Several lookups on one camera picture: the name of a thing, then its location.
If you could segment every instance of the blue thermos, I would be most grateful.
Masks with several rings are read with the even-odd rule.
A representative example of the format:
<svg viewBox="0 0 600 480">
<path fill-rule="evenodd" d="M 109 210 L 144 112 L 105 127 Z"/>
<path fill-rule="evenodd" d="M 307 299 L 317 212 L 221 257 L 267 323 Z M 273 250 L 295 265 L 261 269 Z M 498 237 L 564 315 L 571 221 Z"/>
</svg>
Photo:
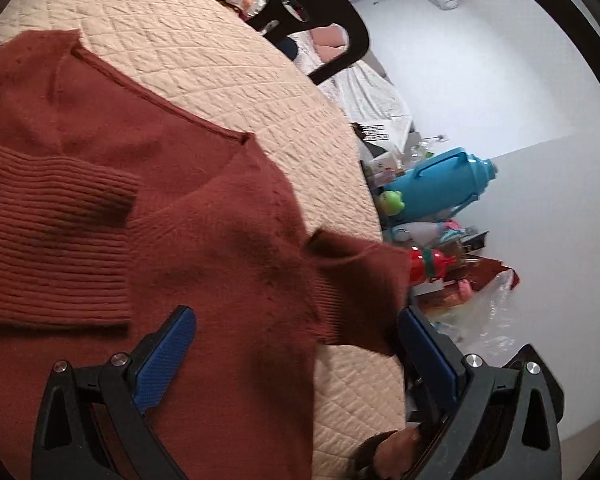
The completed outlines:
<svg viewBox="0 0 600 480">
<path fill-rule="evenodd" d="M 498 168 L 491 159 L 481 160 L 463 148 L 440 153 L 411 168 L 403 176 L 384 186 L 400 191 L 404 209 L 391 216 L 393 224 L 415 222 L 443 210 L 451 218 L 478 200 Z"/>
</svg>

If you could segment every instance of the bed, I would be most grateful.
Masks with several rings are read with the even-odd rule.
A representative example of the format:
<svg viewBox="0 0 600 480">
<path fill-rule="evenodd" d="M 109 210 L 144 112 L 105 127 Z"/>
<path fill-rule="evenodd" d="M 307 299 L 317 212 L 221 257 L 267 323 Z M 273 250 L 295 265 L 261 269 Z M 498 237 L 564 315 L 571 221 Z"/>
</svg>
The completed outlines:
<svg viewBox="0 0 600 480">
<path fill-rule="evenodd" d="M 86 48 L 177 106 L 255 132 L 293 185 L 308 230 L 380 239 L 342 111 L 217 2 L 11 0 L 0 43 L 30 28 L 79 28 Z M 404 424 L 402 372 L 392 359 L 322 347 L 315 390 L 315 479 L 344 477 L 358 444 Z"/>
</svg>

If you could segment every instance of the ribbed knit fabric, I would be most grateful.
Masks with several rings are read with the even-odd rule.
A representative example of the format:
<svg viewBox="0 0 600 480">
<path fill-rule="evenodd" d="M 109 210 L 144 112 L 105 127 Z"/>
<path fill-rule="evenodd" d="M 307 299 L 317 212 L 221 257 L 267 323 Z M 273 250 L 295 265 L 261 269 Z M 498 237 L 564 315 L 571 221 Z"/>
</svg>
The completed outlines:
<svg viewBox="0 0 600 480">
<path fill-rule="evenodd" d="M 0 458 L 18 480 L 53 363 L 130 351 L 178 304 L 198 333 L 148 415 L 166 449 L 191 480 L 310 480 L 317 341 L 389 352 L 409 260 L 309 239 L 253 135 L 148 92 L 77 32 L 0 47 Z"/>
</svg>

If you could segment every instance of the green toy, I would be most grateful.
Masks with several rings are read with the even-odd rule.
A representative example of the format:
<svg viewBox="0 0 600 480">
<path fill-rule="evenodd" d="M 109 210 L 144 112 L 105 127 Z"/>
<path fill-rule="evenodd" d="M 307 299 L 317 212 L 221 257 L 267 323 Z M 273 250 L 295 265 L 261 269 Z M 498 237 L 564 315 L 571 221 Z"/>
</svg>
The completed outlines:
<svg viewBox="0 0 600 480">
<path fill-rule="evenodd" d="M 400 191 L 385 191 L 378 197 L 377 205 L 385 215 L 397 215 L 404 209 L 402 193 Z"/>
</svg>

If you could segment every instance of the blue gripper pad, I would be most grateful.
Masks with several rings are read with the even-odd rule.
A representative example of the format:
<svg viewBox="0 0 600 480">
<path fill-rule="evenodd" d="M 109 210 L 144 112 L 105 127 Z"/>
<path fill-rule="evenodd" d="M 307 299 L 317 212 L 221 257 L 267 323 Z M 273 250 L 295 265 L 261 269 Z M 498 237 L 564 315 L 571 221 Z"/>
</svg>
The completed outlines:
<svg viewBox="0 0 600 480">
<path fill-rule="evenodd" d="M 134 401 L 140 413 L 160 403 L 195 335 L 195 314 L 189 307 L 180 306 L 158 332 L 147 336 L 138 345 L 140 348 L 145 342 L 150 342 L 153 347 L 148 355 L 135 358 L 132 354 L 139 365 L 133 372 L 133 382 Z"/>
<path fill-rule="evenodd" d="M 398 314 L 398 334 L 435 403 L 451 412 L 458 405 L 458 376 L 409 308 Z"/>
</svg>

